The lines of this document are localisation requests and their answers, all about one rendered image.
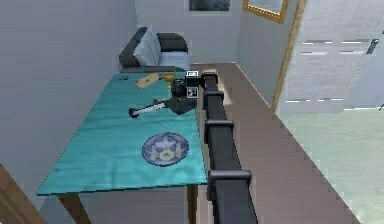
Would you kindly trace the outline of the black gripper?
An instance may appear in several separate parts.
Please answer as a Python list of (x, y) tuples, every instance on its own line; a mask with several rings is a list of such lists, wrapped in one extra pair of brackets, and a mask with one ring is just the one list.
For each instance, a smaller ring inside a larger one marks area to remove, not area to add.
[(141, 109), (130, 108), (128, 111), (129, 116), (131, 118), (137, 118), (140, 114), (165, 108), (165, 104), (177, 115), (185, 114), (196, 108), (197, 100), (187, 97), (187, 88), (184, 79), (176, 78), (172, 81), (171, 94), (170, 99), (153, 99), (153, 105)]

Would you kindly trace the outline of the yellow plate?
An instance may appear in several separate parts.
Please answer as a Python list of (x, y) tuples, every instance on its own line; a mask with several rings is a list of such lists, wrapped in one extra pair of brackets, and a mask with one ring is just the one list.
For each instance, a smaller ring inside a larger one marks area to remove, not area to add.
[(145, 77), (140, 78), (135, 83), (135, 87), (138, 89), (147, 88), (147, 87), (153, 85), (158, 80), (159, 80), (159, 74), (158, 73), (150, 73), (149, 75), (146, 75)]

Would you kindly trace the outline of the yellow cup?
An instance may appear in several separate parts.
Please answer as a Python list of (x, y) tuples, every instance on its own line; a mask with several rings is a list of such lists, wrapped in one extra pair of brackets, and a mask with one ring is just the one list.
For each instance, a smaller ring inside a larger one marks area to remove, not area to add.
[(171, 88), (173, 80), (176, 78), (175, 73), (162, 73), (159, 75), (159, 78), (166, 82), (166, 87)]

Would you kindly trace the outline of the teal top wooden table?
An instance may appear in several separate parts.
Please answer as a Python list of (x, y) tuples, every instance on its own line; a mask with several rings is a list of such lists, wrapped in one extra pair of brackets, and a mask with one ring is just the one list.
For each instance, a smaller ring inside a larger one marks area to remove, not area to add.
[[(57, 197), (76, 224), (197, 224), (206, 172), (196, 113), (162, 108), (131, 118), (130, 108), (171, 95), (163, 82), (136, 88), (140, 77), (111, 78), (37, 192)], [(151, 165), (142, 146), (165, 132), (182, 135), (189, 152), (175, 165)]]

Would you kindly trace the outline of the blue patterned bowl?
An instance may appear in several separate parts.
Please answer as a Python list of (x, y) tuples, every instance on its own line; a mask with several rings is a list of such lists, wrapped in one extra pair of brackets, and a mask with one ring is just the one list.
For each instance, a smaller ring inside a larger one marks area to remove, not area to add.
[(182, 135), (172, 132), (153, 135), (142, 146), (144, 160), (159, 167), (168, 167), (181, 162), (188, 152), (188, 141)]

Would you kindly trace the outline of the dark grey sofa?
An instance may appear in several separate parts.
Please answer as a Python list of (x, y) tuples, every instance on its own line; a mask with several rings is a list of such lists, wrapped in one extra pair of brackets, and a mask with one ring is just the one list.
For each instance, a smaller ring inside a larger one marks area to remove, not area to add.
[(121, 73), (182, 72), (190, 69), (188, 46), (176, 33), (140, 27), (119, 55)]

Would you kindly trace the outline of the light grey pillow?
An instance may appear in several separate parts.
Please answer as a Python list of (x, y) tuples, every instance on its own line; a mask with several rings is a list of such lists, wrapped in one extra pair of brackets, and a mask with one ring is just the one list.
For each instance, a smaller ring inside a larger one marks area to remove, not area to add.
[(141, 67), (160, 64), (161, 45), (155, 29), (149, 26), (133, 52)]

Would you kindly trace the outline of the dark framed picture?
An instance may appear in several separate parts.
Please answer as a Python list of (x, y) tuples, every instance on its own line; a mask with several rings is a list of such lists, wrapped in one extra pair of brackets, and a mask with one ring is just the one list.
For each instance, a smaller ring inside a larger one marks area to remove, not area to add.
[(230, 0), (189, 0), (190, 11), (228, 11)]

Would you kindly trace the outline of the gold framed picture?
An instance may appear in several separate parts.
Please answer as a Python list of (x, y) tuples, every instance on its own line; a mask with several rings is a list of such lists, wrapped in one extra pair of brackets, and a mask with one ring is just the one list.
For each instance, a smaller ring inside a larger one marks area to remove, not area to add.
[(283, 24), (289, 0), (242, 0), (242, 9), (267, 20)]

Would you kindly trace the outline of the brown wooden furniture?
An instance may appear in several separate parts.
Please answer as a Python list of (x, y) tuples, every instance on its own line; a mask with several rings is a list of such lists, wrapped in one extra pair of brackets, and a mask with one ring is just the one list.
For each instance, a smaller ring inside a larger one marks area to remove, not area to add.
[(1, 163), (0, 224), (47, 224)]

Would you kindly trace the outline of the white room door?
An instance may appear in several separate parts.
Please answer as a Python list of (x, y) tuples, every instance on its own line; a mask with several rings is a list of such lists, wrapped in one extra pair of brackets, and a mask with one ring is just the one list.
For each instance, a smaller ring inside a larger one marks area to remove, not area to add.
[(383, 29), (384, 0), (307, 0), (277, 113), (342, 111)]

